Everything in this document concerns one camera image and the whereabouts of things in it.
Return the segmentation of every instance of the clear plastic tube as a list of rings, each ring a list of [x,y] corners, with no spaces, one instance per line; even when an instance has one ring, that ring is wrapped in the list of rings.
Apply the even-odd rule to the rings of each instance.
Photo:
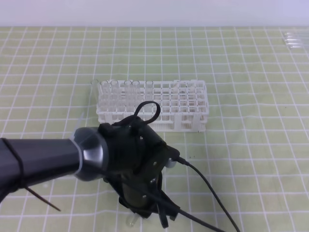
[[[139,81],[133,81],[133,94],[134,94],[134,106],[135,108],[138,107],[138,105],[143,101],[142,95],[140,94],[140,82]]]
[[[111,98],[111,93],[110,93],[111,84],[108,83],[108,81],[101,81],[100,86],[102,90],[102,96],[101,96],[101,99],[99,99],[99,106],[102,111],[107,111],[108,102],[110,101],[110,98]]]
[[[109,99],[109,112],[115,112],[117,110],[117,106],[118,106],[118,100],[119,98],[119,84],[117,80],[112,80],[111,81],[111,99]]]
[[[154,99],[154,82],[153,81],[146,81],[145,83],[145,100],[146,101],[153,101]],[[152,111],[152,104],[148,104],[145,106],[146,112]]]
[[[134,111],[134,95],[133,95],[133,85],[130,80],[125,81],[125,93],[126,93],[126,111]]]

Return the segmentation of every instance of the table surface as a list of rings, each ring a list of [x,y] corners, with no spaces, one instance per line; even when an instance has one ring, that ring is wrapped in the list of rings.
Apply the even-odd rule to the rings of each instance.
[[[0,131],[67,138],[97,126],[90,81],[204,80],[205,133],[160,133],[210,180],[243,232],[309,231],[309,56],[289,50],[295,28],[0,28]],[[72,176],[24,190],[0,206],[1,232],[164,231],[129,211],[101,180]],[[233,231],[200,177],[176,165],[163,189],[187,212]],[[208,231],[179,216],[168,232]]]

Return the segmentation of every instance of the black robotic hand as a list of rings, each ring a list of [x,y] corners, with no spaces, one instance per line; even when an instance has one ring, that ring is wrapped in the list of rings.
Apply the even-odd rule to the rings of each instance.
[[[143,121],[138,113],[150,103],[156,105],[156,113]],[[83,181],[103,178],[119,195],[120,204],[142,218],[148,218],[151,213],[159,214],[163,228],[169,226],[167,216],[175,220],[180,213],[222,232],[181,210],[162,191],[161,172],[164,167],[173,167],[176,161],[194,167],[180,158],[179,151],[168,146],[148,126],[159,114],[158,103],[145,101],[137,107],[134,115],[112,125],[103,123],[98,128],[79,128],[70,139],[0,139],[0,203],[10,192],[25,188],[58,209],[29,186],[74,174]],[[196,171],[239,231],[208,181]]]

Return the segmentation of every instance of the white grid line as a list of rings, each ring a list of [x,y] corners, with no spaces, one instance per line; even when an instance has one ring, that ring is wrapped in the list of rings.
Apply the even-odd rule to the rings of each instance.
[[[26,119],[26,122],[25,122],[25,125],[24,125],[24,130],[26,129],[27,123],[28,123],[28,121],[29,121],[29,116],[30,116],[31,109],[32,109],[33,104],[34,104],[34,100],[35,100],[35,98],[37,97],[37,92],[38,92],[38,89],[39,89],[40,81],[41,81],[41,79],[42,79],[43,70],[45,69],[45,66],[46,66],[47,57],[46,57],[45,60],[44,60],[42,72],[41,72],[41,75],[40,75],[40,77],[39,77],[38,84],[37,84],[37,86],[36,86],[36,88],[35,88],[34,95],[33,95],[32,100],[31,100],[31,107],[30,107],[29,112],[28,112],[28,115],[27,115],[27,119]],[[41,135],[41,139],[44,137],[44,133],[45,133],[45,131],[43,131],[43,133],[42,133],[42,135]],[[49,196],[48,196],[48,202],[50,202],[50,200],[51,200],[51,196],[52,196],[52,193],[53,193],[53,189],[54,189],[54,180],[51,182],[51,189],[50,189],[50,193],[49,193]],[[43,232],[45,231],[45,227],[46,227],[48,211],[49,211],[49,205],[47,205],[47,208],[46,208],[46,215],[45,215],[45,218],[44,218],[43,229],[42,229]]]
[[[101,33],[99,35],[99,39],[98,39],[98,48],[97,48],[97,56],[96,56],[96,65],[98,63],[98,49],[100,47],[100,38],[101,38]],[[93,78],[92,79],[95,79],[95,73],[96,73],[96,66],[95,66],[95,69],[93,71]],[[91,95],[92,95],[92,88],[90,90],[90,96],[89,96],[89,102],[88,102],[88,110],[87,110],[87,115],[86,115],[86,125],[87,126],[87,121],[89,119],[89,109],[90,109],[90,101],[91,101]],[[99,197],[99,192],[100,192],[100,182],[101,180],[98,181],[98,188],[97,188],[97,198],[96,198],[96,208],[95,208],[95,218],[93,220],[93,232],[95,232],[96,230],[96,220],[97,220],[97,210],[98,210],[98,197]]]
[[[25,34],[26,34],[26,31],[27,31],[27,28],[25,28],[25,31],[24,31],[24,33],[23,33],[23,37],[22,37],[22,38],[24,38],[24,36],[25,36]],[[20,90],[20,87],[21,87],[21,85],[22,85],[22,82],[23,82],[24,77],[25,77],[25,76],[23,75],[23,76],[22,76],[22,80],[20,81],[20,85],[19,85],[19,87],[18,87],[17,92],[19,92],[19,90]],[[17,94],[16,94],[16,96],[14,97],[14,100],[13,100],[13,104],[12,104],[12,105],[14,105],[14,103],[15,103],[15,101],[16,101],[16,97],[17,97]],[[11,112],[12,112],[12,108],[10,109],[9,115],[8,115],[8,117],[7,117],[7,121],[5,122],[5,125],[4,125],[4,128],[3,128],[3,131],[5,130],[5,127],[6,127],[6,125],[7,125],[7,122],[9,121]],[[20,219],[19,219],[19,222],[18,222],[17,232],[20,231],[21,223],[22,223],[22,220],[23,220],[23,215],[24,215],[24,213],[25,213],[26,204],[27,204],[27,198],[25,198],[25,201],[24,201],[23,210],[22,210],[22,212],[21,212],[21,216],[20,216]]]
[[[128,58],[127,58],[127,80],[129,79],[129,74],[130,74],[130,49],[131,49],[131,33],[132,33],[132,28],[130,28],[130,39],[129,39],[129,52],[128,52]]]
[[[213,79],[214,79],[216,92],[218,92],[217,81],[216,81],[216,77],[215,77],[214,70],[213,70],[213,66],[212,66],[212,58],[211,58],[211,55],[210,55],[210,60],[211,60],[212,76],[213,76]],[[219,107],[219,109],[220,109],[220,115],[222,116],[223,114],[222,114],[222,109],[221,109],[221,107]],[[225,126],[224,126],[224,122],[223,122],[223,119],[222,119],[222,118],[221,118],[221,121],[222,121],[223,130],[225,130]],[[224,133],[224,136],[225,136],[225,142],[227,143],[226,133]],[[227,154],[228,154],[228,157],[231,158],[231,154],[230,154],[230,151],[229,151],[228,147],[227,147]],[[235,193],[237,194],[237,188],[236,188],[236,183],[235,183],[235,177],[234,177],[234,173],[233,173],[232,163],[231,163],[230,160],[229,160],[229,167],[230,167],[231,176],[232,176],[232,180],[233,180],[234,190],[235,190]],[[240,219],[241,230],[242,230],[242,231],[245,231],[245,230],[244,230],[244,226],[243,226],[243,221],[242,221],[242,218],[241,218],[241,214],[240,214],[241,210],[240,210],[240,204],[239,204],[238,195],[236,195],[236,202],[237,202],[237,207],[238,207],[238,211],[239,211],[239,219]]]
[[[274,54],[275,54],[275,57],[276,57],[277,62],[279,63],[278,58],[277,58],[277,54],[276,54],[275,52],[274,52]],[[286,81],[284,72],[282,71],[280,65],[279,65],[279,68],[280,68],[280,71],[283,73],[283,78],[284,78],[284,80]],[[292,98],[292,100],[293,100],[293,103],[295,104],[295,101],[294,101],[293,95],[292,95],[292,93],[291,93],[291,91],[290,91],[289,85],[287,85],[287,87],[288,87],[288,89],[289,89],[289,92],[290,92],[291,98]],[[300,113],[299,113],[297,107],[296,107],[296,111],[297,111],[298,116],[300,117]],[[281,118],[280,115],[279,115],[279,118],[280,118],[280,121],[281,121],[281,123],[283,124],[283,126],[284,126],[284,128],[285,128],[285,124],[283,123],[283,120],[282,120],[282,118]],[[305,125],[304,125],[304,123],[303,123],[303,120],[300,119],[300,121],[301,121],[301,124],[302,124],[303,128],[305,129]],[[305,131],[305,134],[306,134],[307,139],[309,140],[309,136],[308,136],[308,133],[307,133],[306,131]],[[287,134],[286,131],[285,131],[285,136],[287,137],[288,143],[289,143],[290,148],[291,148],[291,150],[292,150],[293,157],[296,158],[296,155],[294,154],[294,151],[293,151],[293,148],[292,148],[292,145],[291,145],[290,138],[288,137],[288,134]],[[300,168],[299,168],[298,162],[295,162],[295,164],[296,164],[296,166],[297,166],[297,169],[298,169],[299,173],[301,174],[301,170],[300,170]],[[306,185],[305,185],[305,182],[304,182],[304,179],[303,179],[302,176],[301,176],[301,181],[302,181],[303,187],[304,187],[304,189],[305,189],[305,191],[306,191]]]
[[[277,174],[278,174],[278,179],[279,179],[280,187],[281,187],[282,192],[284,192],[284,188],[283,188],[282,181],[281,181],[281,179],[280,179],[280,175],[279,175],[278,167],[277,167],[277,164],[275,163],[275,157],[274,157],[273,152],[272,152],[272,149],[271,149],[271,147],[270,147],[269,138],[268,138],[267,133],[265,133],[265,134],[266,134],[266,140],[267,140],[267,143],[268,143],[269,148],[270,148],[270,153],[271,153],[271,156],[272,156],[272,158],[273,158],[273,160],[274,160],[275,169],[276,169],[276,172],[277,172]],[[286,208],[287,208],[287,209],[288,209],[288,211],[289,211],[289,216],[290,216],[290,219],[291,219],[291,222],[292,222],[292,227],[293,227],[293,230],[295,231],[295,225],[294,225],[293,217],[292,217],[292,215],[291,215],[291,213],[290,213],[290,210],[289,210],[289,206],[288,206],[287,200],[286,200],[285,196],[283,196],[283,197],[284,197],[285,206],[286,206]]]
[[[233,88],[234,88],[234,91],[236,92],[236,88],[235,88],[235,85],[234,85],[234,81],[232,81],[233,83]],[[240,118],[241,118],[241,122],[242,122],[242,126],[244,128],[246,128],[245,126],[245,123],[244,123],[244,120],[243,120],[243,117],[242,117],[242,114],[241,114],[241,110],[240,110],[240,105],[239,105],[239,101],[238,101],[238,98],[236,98],[236,101],[237,101],[237,105],[238,105],[238,110],[239,110],[239,114],[240,114]],[[245,132],[245,139],[246,139],[246,143],[247,143],[247,147],[248,147],[248,151],[249,151],[249,156],[251,158],[251,165],[252,165],[252,168],[253,168],[253,173],[254,175],[256,176],[256,170],[255,170],[255,166],[254,166],[254,163],[253,163],[253,160],[252,160],[252,154],[251,154],[251,150],[249,148],[249,140],[248,140],[248,136],[247,136],[247,132],[246,130],[244,131]],[[256,181],[256,185],[257,185],[257,191],[259,192],[259,197],[260,197],[260,201],[261,201],[261,204],[262,204],[262,209],[263,209],[263,212],[265,212],[265,206],[264,206],[264,202],[263,202],[263,198],[262,198],[262,195],[261,195],[261,190],[260,190],[260,184],[258,182],[258,179],[257,177],[255,177],[255,181]],[[264,218],[265,218],[265,221],[266,221],[266,225],[267,225],[267,228],[268,228],[268,231],[270,232],[270,227],[269,227],[269,222],[268,222],[268,218],[266,216],[266,214],[264,214]]]
[[[81,48],[81,51],[80,51],[80,52],[81,52],[80,55],[82,54],[82,51],[83,51],[83,49],[84,49],[84,42],[85,42],[85,38],[86,38],[86,31],[84,32],[84,39],[83,39],[83,44],[82,44],[82,48]],[[81,56],[79,56],[79,60],[78,60],[77,67],[79,67],[80,62],[81,62]],[[75,79],[74,79],[72,94],[71,94],[71,97],[70,97],[69,109],[68,109],[66,124],[65,124],[65,126],[64,126],[64,131],[65,131],[66,128],[67,128],[67,122],[68,122],[68,118],[69,118],[69,114],[70,114],[70,106],[71,106],[71,104],[72,104],[72,99],[73,99],[74,89],[75,89],[75,83],[76,83],[76,80],[77,80],[77,73],[78,73],[78,68],[76,69],[76,75],[75,75]],[[75,180],[74,196],[73,196],[73,200],[72,200],[71,216],[70,216],[70,220],[69,220],[68,232],[70,232],[71,224],[72,224],[72,217],[73,217],[73,212],[74,212],[75,194],[76,194],[76,190],[77,190],[77,185],[78,185],[78,181],[77,181],[77,179],[76,179],[76,180]]]
[[[185,133],[183,133],[184,136],[184,147],[185,147],[185,158],[188,159],[188,154],[187,154],[187,145],[186,145],[186,136]],[[192,214],[192,207],[191,207],[191,192],[190,192],[190,182],[189,182],[189,167],[186,166],[186,172],[187,172],[187,187],[188,187],[188,192],[187,195],[189,197],[188,203],[189,203],[189,213]],[[190,227],[191,227],[191,232],[193,232],[193,223],[192,220],[190,220]]]

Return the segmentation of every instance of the test tube rack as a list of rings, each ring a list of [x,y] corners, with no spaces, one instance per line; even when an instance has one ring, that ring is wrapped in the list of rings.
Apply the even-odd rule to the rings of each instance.
[[[139,81],[133,96],[128,96],[127,81],[117,81],[110,86],[110,92],[104,93],[97,83],[97,114],[100,123],[114,123],[130,116],[143,101],[153,100],[161,106],[159,118],[149,126],[155,131],[198,132],[206,130],[209,114],[207,90],[204,81]],[[113,100],[110,95],[118,96]],[[143,120],[150,119],[156,111],[154,104],[144,106],[138,116]]]

